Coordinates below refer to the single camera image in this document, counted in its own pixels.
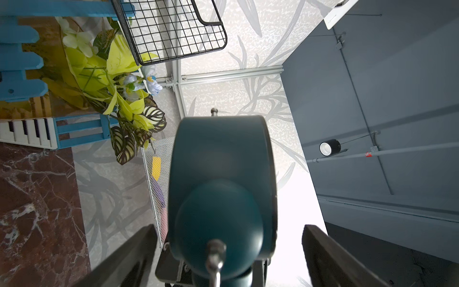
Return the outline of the teal alarm clock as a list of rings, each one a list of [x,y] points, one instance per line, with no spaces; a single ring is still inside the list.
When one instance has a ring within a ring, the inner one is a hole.
[[[262,116],[186,117],[170,165],[168,239],[196,287],[249,287],[277,239],[277,184]]]

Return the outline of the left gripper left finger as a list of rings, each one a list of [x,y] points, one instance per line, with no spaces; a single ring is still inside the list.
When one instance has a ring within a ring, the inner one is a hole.
[[[101,262],[76,287],[145,287],[153,265],[158,236],[154,225],[142,227]]]

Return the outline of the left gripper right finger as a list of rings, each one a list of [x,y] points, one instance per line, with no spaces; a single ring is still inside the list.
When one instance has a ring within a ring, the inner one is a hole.
[[[304,226],[302,247],[314,287],[388,286],[317,226]]]

